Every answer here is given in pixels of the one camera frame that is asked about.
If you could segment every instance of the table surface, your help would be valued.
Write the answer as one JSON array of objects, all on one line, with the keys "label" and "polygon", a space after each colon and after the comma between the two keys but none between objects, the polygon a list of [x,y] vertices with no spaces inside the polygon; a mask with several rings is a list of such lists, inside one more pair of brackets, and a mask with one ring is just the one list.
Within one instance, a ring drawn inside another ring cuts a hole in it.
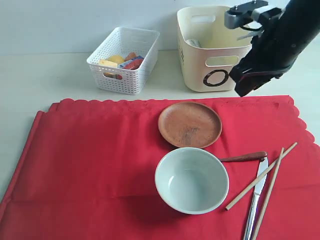
[{"label": "table surface", "polygon": [[[292,69],[249,96],[290,95],[307,129],[320,139],[320,43],[311,43]],[[0,56],[0,199],[15,170],[37,111],[65,98],[85,100],[205,99],[237,97],[231,91],[194,92],[183,80],[176,50],[160,51],[139,95],[98,89],[86,59],[89,53]]]}]

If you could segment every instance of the knife blade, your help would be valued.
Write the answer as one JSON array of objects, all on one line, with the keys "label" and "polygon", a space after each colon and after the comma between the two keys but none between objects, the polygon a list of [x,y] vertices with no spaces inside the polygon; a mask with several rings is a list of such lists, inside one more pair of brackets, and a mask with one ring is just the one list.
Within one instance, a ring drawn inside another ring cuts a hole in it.
[{"label": "knife blade", "polygon": [[[268,158],[265,157],[263,161],[259,163],[258,167],[258,172],[257,176],[259,176],[265,169],[268,168]],[[248,220],[246,221],[246,226],[245,226],[245,232],[243,236],[243,240],[249,240],[253,231],[253,226],[254,226],[254,221],[255,221],[255,216],[256,216],[256,211],[257,211],[257,206],[258,206],[258,201],[260,194],[262,192],[262,189],[264,188],[265,182],[266,182],[267,175],[264,176],[255,186],[254,186],[254,191],[253,191],[253,197],[252,197],[252,203],[248,215]]]}]

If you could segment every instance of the white bowl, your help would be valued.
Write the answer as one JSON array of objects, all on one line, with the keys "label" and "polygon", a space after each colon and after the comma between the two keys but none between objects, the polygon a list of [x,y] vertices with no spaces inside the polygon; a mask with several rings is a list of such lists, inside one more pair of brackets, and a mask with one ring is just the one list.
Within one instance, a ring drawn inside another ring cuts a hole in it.
[{"label": "white bowl", "polygon": [[211,153],[182,147],[165,155],[155,170],[161,198],[185,214],[205,214],[222,204],[229,190],[228,173]]}]

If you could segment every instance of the cream storage bin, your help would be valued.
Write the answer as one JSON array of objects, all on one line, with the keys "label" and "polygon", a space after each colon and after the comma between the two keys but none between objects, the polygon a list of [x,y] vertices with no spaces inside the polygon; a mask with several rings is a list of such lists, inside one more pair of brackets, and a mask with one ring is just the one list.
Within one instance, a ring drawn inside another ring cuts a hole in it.
[{"label": "cream storage bin", "polygon": [[[139,94],[157,62],[159,35],[159,32],[152,30],[115,28],[86,60],[97,87],[116,93]],[[130,52],[144,57],[142,64],[136,70],[98,65],[100,59],[107,59],[112,55],[121,55],[125,58]],[[118,78],[122,79],[106,77],[104,73],[118,75],[121,76]]]},{"label": "cream storage bin", "polygon": [[[229,72],[251,49],[249,32],[224,25],[227,6],[192,6],[177,12],[178,50],[186,86],[197,92],[226,91],[235,87]],[[198,40],[201,48],[188,44]]]}]

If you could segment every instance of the chopsticks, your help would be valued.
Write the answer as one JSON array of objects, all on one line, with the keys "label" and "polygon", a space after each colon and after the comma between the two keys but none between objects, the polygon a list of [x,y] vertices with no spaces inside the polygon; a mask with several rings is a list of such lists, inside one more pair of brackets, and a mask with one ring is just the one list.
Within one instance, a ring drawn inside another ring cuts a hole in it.
[{"label": "chopsticks", "polygon": [[264,202],[263,202],[262,210],[260,212],[258,221],[256,222],[256,226],[255,226],[255,229],[254,229],[252,240],[256,240],[256,238],[257,238],[258,231],[259,231],[259,228],[261,226],[261,222],[262,222],[262,219],[264,218],[264,215],[265,215],[265,212],[266,212],[266,208],[267,208],[267,205],[268,205],[268,202],[269,202],[271,191],[272,191],[272,189],[274,187],[274,184],[275,184],[275,181],[276,181],[276,177],[277,177],[278,170],[279,170],[279,167],[280,167],[281,159],[284,157],[284,155],[283,155],[284,150],[285,150],[285,148],[283,147],[281,149],[279,160],[276,163],[276,167],[275,167],[275,170],[274,170],[274,173],[273,173],[273,176],[272,176],[272,180],[271,180],[271,183],[270,183],[269,188],[268,188],[268,192],[266,193],[266,196],[265,196],[265,199],[264,199]]},{"label": "chopsticks", "polygon": [[[283,154],[282,158],[284,158],[298,143],[295,142],[292,144]],[[273,163],[268,166],[266,170],[264,170],[253,182],[251,182],[242,192],[239,193],[226,207],[226,210],[231,209],[251,188],[253,188],[271,169],[279,162],[281,155],[276,159]]]}]

